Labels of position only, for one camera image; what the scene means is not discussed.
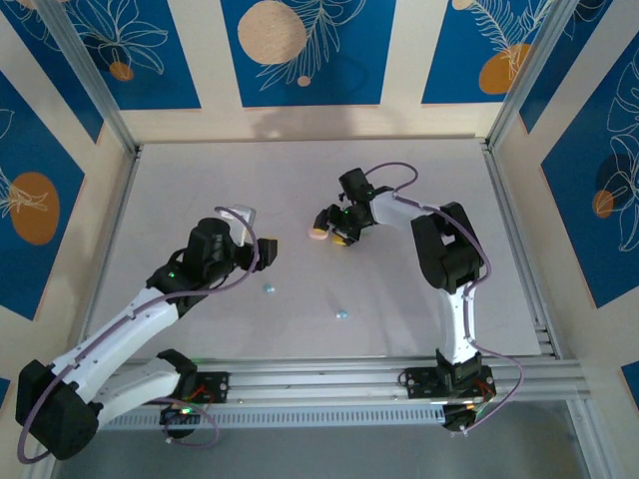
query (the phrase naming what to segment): white line drawing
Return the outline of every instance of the white line drawing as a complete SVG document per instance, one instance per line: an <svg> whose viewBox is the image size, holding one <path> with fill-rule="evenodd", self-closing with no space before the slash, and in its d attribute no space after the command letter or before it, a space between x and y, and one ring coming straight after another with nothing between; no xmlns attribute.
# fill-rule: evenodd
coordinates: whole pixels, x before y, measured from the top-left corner
<svg viewBox="0 0 639 479"><path fill-rule="evenodd" d="M577 23L592 23L596 21L601 12L603 12L603 7L606 3L608 3L608 0L581 0L575 7L575 11L563 29L563 33L572 40Z"/></svg>
<svg viewBox="0 0 639 479"><path fill-rule="evenodd" d="M3 1L12 4L11 11L29 34L60 51L35 10L18 0ZM169 31L138 20L138 0L68 0L62 5L86 48L95 53L98 68L121 81L133 79L133 65L164 73L164 63L153 49L167 42Z"/></svg>
<svg viewBox="0 0 639 479"><path fill-rule="evenodd" d="M0 109L0 140L9 132L11 121L15 112ZM16 188L6 177L0 168L0 218L5 218L11 210L15 209L20 213L20 208L35 208L41 212L47 211L47 206L43 202L48 194L33 196Z"/></svg>
<svg viewBox="0 0 639 479"><path fill-rule="evenodd" d="M639 50L617 83L606 126L613 134L616 172L597 192L594 209L600 218L619 213L618 249L628 252L639 245L639 140L634 136L639 127Z"/></svg>
<svg viewBox="0 0 639 479"><path fill-rule="evenodd" d="M38 15L38 12L27 5L31 5L30 2L25 3L25 0L2 0L7 9L22 23L24 29L36 40L41 41L51 50L59 52L58 44L49 33L49 29L44 25L42 18Z"/></svg>
<svg viewBox="0 0 639 479"><path fill-rule="evenodd" d="M496 53L508 60L510 80L519 72L523 59L523 46L545 20L554 0L528 0L523 13L516 16L509 0L470 0L464 2L465 10L475 16L479 33L488 38Z"/></svg>
<svg viewBox="0 0 639 479"><path fill-rule="evenodd" d="M321 69L323 62L330 61L331 51L339 52L340 42L337 28L354 19L366 4L366 0L357 0L350 13L345 6L355 0L277 0L290 7L300 18L306 30L306 43L302 50L291 60L283 63L262 65L258 77L265 78L260 91L279 81L287 85L297 81L307 86L313 76Z"/></svg>

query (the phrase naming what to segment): table surface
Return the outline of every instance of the table surface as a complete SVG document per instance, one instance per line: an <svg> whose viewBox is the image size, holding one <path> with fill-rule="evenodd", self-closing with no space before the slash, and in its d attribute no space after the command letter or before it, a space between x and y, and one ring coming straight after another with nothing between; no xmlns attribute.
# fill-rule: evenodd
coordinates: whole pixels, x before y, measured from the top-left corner
<svg viewBox="0 0 639 479"><path fill-rule="evenodd" d="M337 202L340 175L388 161L420 171L405 196L461 203L491 258L493 276L476 294L478 342L508 354L539 354L477 140L147 145L89 331L122 310L186 246L198 220L214 217L215 206L241 204L258 211L258 237L279 240L276 262L202 301L136 357L167 348L228 359L434 355L441 343L440 294L421 275L412 238L385 226L368 229L351 247L308 237L318 212ZM395 167L370 180L396 186L410 176ZM276 291L265 293L266 284ZM337 318L339 310L348 316Z"/></svg>

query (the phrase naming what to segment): purple cable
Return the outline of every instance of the purple cable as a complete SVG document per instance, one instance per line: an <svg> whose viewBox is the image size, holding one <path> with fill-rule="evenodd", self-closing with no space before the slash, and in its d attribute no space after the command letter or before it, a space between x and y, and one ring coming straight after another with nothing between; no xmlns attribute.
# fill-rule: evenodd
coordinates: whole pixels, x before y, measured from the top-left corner
<svg viewBox="0 0 639 479"><path fill-rule="evenodd" d="M156 297L154 299L151 299L150 301L145 302L144 304L138 306L137 308L135 308L133 310L133 317L124 316L124 317L120 318L113 325L111 325L111 327L109 327L106 331L104 331L102 334L100 334L100 336L98 336L83 351L81 351L74 358L74 362L75 362L76 365L80 361L82 361L85 357L87 357L96 347L98 347L100 344L102 344L109 336L111 336L111 334L113 334L117 329L119 329L124 323L126 323L129 320L135 319L135 317L138 314L143 313L148 308L150 308L152 306L155 306L156 304L158 304L160 302L166 301L168 299L174 299L176 297L202 296L202 295L209 296L211 294L216 294L218 292L228 291L229 289L237 286L242 281L247 279L247 277L249 277L249 274L251 274L252 272L255 271L256 266L258 265L258 261L260 260L260 252L258 251L258 248L257 248L258 237L256 236L255 232L253 231L253 228L251 228L251 225L249 225L246 222L246 220L244 218L242 218L242 216L238 215L233 210L230 210L230 209L224 208L224 207L216 207L215 211L218 212L218 213L220 213L220 212L228 213L229 215L234 217L236 220L238 220L240 223L242 223L242 225L249 232L249 235L251 236L251 241L253 242L253 245L255 247L253 249L253 258L251 260L251 265L249 266L247 271L242 276L240 276L240 278L238 278L238 280L236 280L236 281L234 281L231 284L228 284L226 286L218 287L216 289L207 289L207 290L201 290L201 291L177 291L177 292L171 292L169 294L165 294L163 296L159 296L159 297ZM51 395L51 392L55 389L55 387L58 384L60 384L60 382L62 382L62 380L73 369L74 369L74 365L73 364L69 364L64 369L62 369L62 371L60 371L60 374L58 374L53 379L53 381L51 381L51 383L46 387L46 389L43 391L42 395L38 398L38 400L34 404L33 408L29 412L29 415L27 416L27 419L24 422L24 427L22 428L22 431L20 431L20 438L18 439L18 460L22 464L35 464L36 462L41 461L42 459L44 459L45 457L47 457L50 454L50 452L47 451L47 452L45 452L45 453L43 453L43 454L41 454L39 456L36 456L36 457L27 457L26 454L25 454L27 436L29 434L29 431L31 430L31 427L33 426L33 422L35 421L36 416L40 412L40 409L42 409L42 406L44 405L46 400ZM208 420L209 417L211 417L211 416L206 414L205 417Z"/></svg>
<svg viewBox="0 0 639 479"><path fill-rule="evenodd" d="M409 187L410 185L415 183L417 181L417 179L419 178L419 171L417 170L417 168L414 167L413 165L410 165L410 164L405 163L405 162L387 162L387 163L382 163L381 165L377 165L376 167L372 167L370 170L368 170L366 173L364 173L364 176L367 177L372 172L376 172L377 170L379 170L381 168L385 168L385 167L407 167L409 170L411 170L414 173L414 177L412 177L412 180L410 180L409 182L406 182L406 183L402 183L397 188L395 188L395 192L396 193L399 190L403 190L404 188Z"/></svg>
<svg viewBox="0 0 639 479"><path fill-rule="evenodd" d="M171 440L171 444L176 444L178 446L184 446L184 447L191 447L192 449L207 449L209 447L215 446L220 440L220 427L218 426L218 423L213 418L213 416L209 414L207 411L205 411L202 407L196 406L195 404L191 404L181 399L172 399L170 397L160 397L158 399L154 399L153 402L163 402L166 404L179 404L183 407L189 407L191 409L195 409L196 411L198 411L198 413L201 416L203 416L209 422L209 424L213 426L213 429L216 431L216 437L212 441L205 442L203 444L189 444L186 442L174 442L173 438L169 435L169 421L167 421L162 432L164 433L164 436L167 439Z"/></svg>
<svg viewBox="0 0 639 479"><path fill-rule="evenodd" d="M464 235L464 237L477 250L477 252L481 256L481 259L483 259L483 262L486 265L486 274L484 276L482 276L480 279L478 279L478 280L472 282L471 284L469 284L463 291L464 296L468 296L471 291L473 291L475 288L477 288L480 284L485 282L490 277L490 275L492 274L492 265L490 264L490 260L488 259L488 255L486 254L486 252L483 250L483 248L479 244L479 241L477 239L475 239L475 237L470 233L470 231L468 229L466 229L460 222L458 222L455 218L451 217L450 215L446 214L445 212L443 212L441 210L438 210L436 208L420 205L418 202L414 202L413 200L409 200L407 198L403 198L403 197L401 197L399 195L396 195L395 199L398 200L399 202L405 203L407 205L411 205L412 207L417 207L417 208L420 208L420 209L422 209L422 210L424 210L426 212L435 213L436 215L441 216L447 222L451 223L454 227L456 227L459 230L459 232L462 233ZM501 409L503 406L505 406L506 403L510 400L510 398L515 395L515 393L517 392L517 390L519 389L519 387L523 383L523 379L524 379L523 365L518 360L516 360L514 357L508 356L506 354L501 354L500 352L491 351L490 349L486 349L485 347L481 347L479 344L477 344L477 341L475 340L475 338L472 337L472 335L470 334L470 324L468 322L469 322L468 301L464 300L464 302L463 302L463 328L464 328L464 333L466 335L466 340L470 343L470 345L472 345L478 351L481 351L481 352L483 352L485 354L490 354L490 355L495 356L495 357L500 357L501 359L505 359L507 361L512 362L515 366L517 366L517 369L519 369L519 379L515 383L514 387L506 394L506 396L503 398L503 400L499 404L497 404L497 406L493 410L491 410L489 413L487 413L485 416L483 416L481 419L479 419L477 422L475 422L473 425L471 425L467 429L464 429L463 431L459 432L459 433L463 433L463 434L467 434L469 431L471 431L472 429L477 427L479 424L481 424L484 421L486 421L489 417L491 417L493 414L495 414L499 409Z"/></svg>

